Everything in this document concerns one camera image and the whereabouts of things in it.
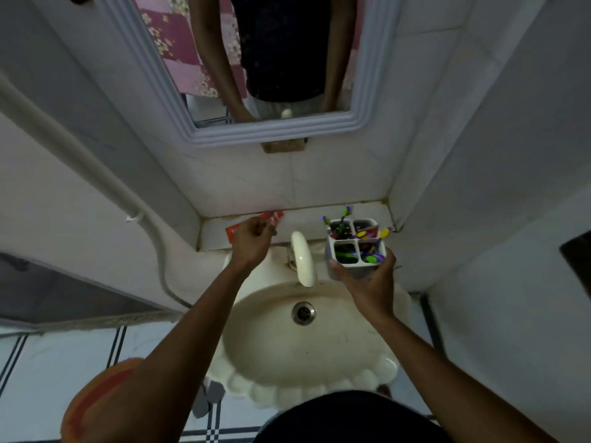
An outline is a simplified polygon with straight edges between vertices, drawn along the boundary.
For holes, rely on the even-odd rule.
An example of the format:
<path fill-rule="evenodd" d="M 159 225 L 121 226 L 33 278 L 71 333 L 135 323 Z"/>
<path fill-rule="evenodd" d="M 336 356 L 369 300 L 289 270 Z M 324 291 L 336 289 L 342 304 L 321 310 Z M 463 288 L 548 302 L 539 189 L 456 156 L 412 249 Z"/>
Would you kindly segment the person's right hand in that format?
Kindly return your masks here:
<path fill-rule="evenodd" d="M 385 260 L 363 279 L 344 283 L 359 312 L 372 325 L 394 318 L 394 267 L 396 257 L 386 248 Z"/>

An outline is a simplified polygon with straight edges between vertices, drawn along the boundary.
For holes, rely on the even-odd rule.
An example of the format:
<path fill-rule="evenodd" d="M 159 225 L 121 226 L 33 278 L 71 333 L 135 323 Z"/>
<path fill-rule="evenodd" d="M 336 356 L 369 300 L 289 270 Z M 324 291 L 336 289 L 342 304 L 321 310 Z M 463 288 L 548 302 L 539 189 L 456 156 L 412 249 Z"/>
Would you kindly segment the person's left hand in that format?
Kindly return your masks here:
<path fill-rule="evenodd" d="M 263 228 L 270 220 L 251 217 L 235 231 L 229 266 L 235 272 L 251 273 L 267 256 L 271 240 L 263 237 Z"/>

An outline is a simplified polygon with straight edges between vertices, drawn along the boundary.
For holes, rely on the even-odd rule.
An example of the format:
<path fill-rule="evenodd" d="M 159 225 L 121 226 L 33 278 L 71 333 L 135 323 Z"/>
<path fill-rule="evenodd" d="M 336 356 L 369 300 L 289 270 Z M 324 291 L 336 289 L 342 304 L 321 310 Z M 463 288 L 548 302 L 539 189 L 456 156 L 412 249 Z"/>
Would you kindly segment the red toothpaste tube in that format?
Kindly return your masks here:
<path fill-rule="evenodd" d="M 271 223 L 273 223 L 275 226 L 277 226 L 278 223 L 280 222 L 280 220 L 284 217 L 284 212 L 283 211 L 267 211 L 267 212 L 263 212 L 263 213 L 260 213 L 258 215 L 251 216 L 251 217 L 262 218 L 264 220 L 270 220 Z M 251 217 L 248 217 L 247 219 L 241 220 L 239 223 L 230 225 L 229 227 L 225 228 L 227 240 L 230 245 L 233 244 L 233 236 L 235 234 L 235 231 L 240 227 L 240 225 L 243 222 L 248 221 Z"/>

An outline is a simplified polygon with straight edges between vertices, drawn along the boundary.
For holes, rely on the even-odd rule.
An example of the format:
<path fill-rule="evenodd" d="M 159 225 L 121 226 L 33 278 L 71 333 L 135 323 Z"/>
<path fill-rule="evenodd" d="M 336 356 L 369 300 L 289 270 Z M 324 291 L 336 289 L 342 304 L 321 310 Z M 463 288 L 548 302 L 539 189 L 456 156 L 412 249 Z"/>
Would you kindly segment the white toothbrush holder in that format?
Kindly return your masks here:
<path fill-rule="evenodd" d="M 362 252 L 379 252 L 385 255 L 386 248 L 385 248 L 385 238 L 378 238 L 378 239 L 371 239 L 371 240 L 359 240 L 356 238 L 356 231 L 360 229 L 364 229 L 366 227 L 370 227 L 372 225 L 378 225 L 377 221 L 366 218 L 360 220 L 354 220 L 351 218 L 346 218 L 345 222 L 351 226 L 351 237 L 350 238 L 337 238 L 335 235 L 335 231 L 338 225 L 338 222 L 341 218 L 336 218 L 331 220 L 331 226 L 327 226 L 327 241 L 324 248 L 324 260 L 327 264 L 329 277 L 335 280 L 332 277 L 332 273 L 330 272 L 329 268 L 329 260 L 335 260 L 335 252 L 357 252 L 359 255 L 359 261 L 357 264 L 354 265 L 342 265 L 343 267 L 347 268 L 349 274 L 355 278 L 360 279 L 375 269 L 377 269 L 380 265 L 370 265 L 364 263 L 361 260 L 361 253 Z"/>

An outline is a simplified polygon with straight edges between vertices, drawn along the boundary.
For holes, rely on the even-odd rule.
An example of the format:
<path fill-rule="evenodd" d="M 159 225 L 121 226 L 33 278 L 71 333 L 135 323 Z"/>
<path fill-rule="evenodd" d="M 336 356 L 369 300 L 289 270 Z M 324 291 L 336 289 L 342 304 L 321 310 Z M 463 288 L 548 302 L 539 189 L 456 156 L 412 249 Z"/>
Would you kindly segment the person's left forearm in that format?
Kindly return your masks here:
<path fill-rule="evenodd" d="M 202 297 L 108 399 L 81 443 L 179 443 L 254 260 L 233 253 Z"/>

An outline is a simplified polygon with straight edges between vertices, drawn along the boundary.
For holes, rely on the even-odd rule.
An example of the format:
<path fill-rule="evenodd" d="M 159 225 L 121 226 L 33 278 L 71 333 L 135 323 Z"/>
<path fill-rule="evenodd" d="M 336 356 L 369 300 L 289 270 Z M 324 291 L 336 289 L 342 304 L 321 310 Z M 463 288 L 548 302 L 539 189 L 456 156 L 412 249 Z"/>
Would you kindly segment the person's right forearm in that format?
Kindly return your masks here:
<path fill-rule="evenodd" d="M 441 357 L 392 313 L 364 312 L 454 443 L 558 443 L 491 390 Z"/>

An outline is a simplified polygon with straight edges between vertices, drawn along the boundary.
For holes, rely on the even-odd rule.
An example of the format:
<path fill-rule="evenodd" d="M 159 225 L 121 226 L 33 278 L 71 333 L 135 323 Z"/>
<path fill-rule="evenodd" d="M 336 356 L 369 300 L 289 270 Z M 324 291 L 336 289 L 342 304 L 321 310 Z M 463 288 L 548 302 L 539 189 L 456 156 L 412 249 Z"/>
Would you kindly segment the white tap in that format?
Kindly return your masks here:
<path fill-rule="evenodd" d="M 315 263 L 310 246 L 300 231 L 291 234 L 288 264 L 297 272 L 298 280 L 304 287 L 314 287 L 317 281 Z"/>

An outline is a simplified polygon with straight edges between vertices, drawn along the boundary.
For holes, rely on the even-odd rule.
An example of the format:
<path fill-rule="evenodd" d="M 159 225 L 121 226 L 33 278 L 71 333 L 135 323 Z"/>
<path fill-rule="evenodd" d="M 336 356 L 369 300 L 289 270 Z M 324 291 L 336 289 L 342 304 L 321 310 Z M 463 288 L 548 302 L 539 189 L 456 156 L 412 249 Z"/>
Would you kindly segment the metal sink drain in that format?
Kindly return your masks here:
<path fill-rule="evenodd" d="M 291 317 L 295 324 L 308 326 L 314 321 L 316 310 L 309 302 L 298 302 L 292 308 Z"/>

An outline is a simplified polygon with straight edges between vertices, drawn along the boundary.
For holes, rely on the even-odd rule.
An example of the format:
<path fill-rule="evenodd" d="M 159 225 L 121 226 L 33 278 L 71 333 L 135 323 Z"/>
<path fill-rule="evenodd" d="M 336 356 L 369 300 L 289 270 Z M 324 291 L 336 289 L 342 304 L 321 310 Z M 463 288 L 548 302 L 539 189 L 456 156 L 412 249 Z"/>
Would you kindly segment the yellow purple toothbrush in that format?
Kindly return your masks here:
<path fill-rule="evenodd" d="M 370 227 L 356 231 L 356 238 L 359 240 L 386 238 L 393 231 L 395 231 L 395 228 L 392 226 L 380 229 L 378 225 L 372 225 Z"/>

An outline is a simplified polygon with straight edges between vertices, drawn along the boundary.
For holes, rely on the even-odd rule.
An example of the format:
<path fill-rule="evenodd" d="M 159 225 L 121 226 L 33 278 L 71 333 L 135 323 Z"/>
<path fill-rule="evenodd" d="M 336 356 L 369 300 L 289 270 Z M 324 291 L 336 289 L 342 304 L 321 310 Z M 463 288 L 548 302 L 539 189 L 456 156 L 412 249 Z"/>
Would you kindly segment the cream washbasin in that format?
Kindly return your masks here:
<path fill-rule="evenodd" d="M 315 257 L 312 288 L 299 282 L 280 246 L 243 283 L 207 371 L 229 395 L 285 410 L 336 390 L 373 390 L 398 375 L 394 353 L 345 285 L 329 278 L 323 255 Z M 292 320 L 298 302 L 316 310 L 308 326 Z"/>

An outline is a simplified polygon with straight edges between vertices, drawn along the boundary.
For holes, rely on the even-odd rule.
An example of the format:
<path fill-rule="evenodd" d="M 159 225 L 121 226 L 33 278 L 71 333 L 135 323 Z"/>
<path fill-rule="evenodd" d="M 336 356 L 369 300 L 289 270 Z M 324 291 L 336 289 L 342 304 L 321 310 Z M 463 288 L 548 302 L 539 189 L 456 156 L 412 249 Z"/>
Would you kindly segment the person's dark shirt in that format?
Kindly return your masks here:
<path fill-rule="evenodd" d="M 446 431 L 383 395 L 343 390 L 280 412 L 252 443 L 453 443 Z"/>

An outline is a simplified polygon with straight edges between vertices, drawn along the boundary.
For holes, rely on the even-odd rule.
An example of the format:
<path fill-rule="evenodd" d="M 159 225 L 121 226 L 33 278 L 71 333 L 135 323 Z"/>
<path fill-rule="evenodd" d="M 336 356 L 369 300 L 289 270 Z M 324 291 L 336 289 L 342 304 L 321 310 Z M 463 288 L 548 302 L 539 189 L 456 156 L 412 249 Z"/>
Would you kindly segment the grey door panel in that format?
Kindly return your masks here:
<path fill-rule="evenodd" d="M 163 311 L 142 300 L 0 252 L 0 322 L 41 325 Z"/>

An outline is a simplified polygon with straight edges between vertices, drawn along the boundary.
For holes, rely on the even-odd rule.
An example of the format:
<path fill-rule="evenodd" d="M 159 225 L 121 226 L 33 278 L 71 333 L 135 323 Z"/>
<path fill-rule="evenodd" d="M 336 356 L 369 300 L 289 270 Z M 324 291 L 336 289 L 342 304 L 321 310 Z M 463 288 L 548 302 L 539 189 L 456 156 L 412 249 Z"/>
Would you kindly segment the white framed wall mirror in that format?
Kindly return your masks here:
<path fill-rule="evenodd" d="M 174 125 L 180 136 L 180 143 L 174 146 L 180 153 L 192 158 L 201 149 L 349 133 L 365 127 L 376 109 L 380 85 L 388 66 L 388 52 L 403 7 L 403 0 L 366 0 L 360 52 L 348 111 L 198 128 L 132 0 L 93 1 L 99 12 L 110 20 L 135 63 L 139 64 L 152 94 L 157 97 L 159 105 Z"/>

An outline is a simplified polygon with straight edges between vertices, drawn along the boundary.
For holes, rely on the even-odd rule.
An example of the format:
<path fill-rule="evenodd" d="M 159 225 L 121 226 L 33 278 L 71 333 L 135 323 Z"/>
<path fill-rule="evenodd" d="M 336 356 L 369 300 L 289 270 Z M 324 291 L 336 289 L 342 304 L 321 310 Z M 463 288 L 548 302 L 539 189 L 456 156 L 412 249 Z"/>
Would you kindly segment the white wall pipe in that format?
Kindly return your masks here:
<path fill-rule="evenodd" d="M 0 72 L 0 111 L 61 163 L 104 195 L 143 229 L 156 253 L 159 284 L 165 295 L 188 309 L 193 290 L 184 279 L 196 251 L 145 201 L 100 162 L 78 138 L 12 85 Z"/>

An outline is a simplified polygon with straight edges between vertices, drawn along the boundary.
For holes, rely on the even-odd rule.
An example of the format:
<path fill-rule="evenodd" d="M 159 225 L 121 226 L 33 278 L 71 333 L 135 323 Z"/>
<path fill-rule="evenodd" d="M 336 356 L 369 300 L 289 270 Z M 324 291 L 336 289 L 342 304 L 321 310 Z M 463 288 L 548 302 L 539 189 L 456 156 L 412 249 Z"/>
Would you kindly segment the dark wall fixture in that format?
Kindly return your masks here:
<path fill-rule="evenodd" d="M 559 251 L 591 300 L 591 230 L 565 242 Z"/>

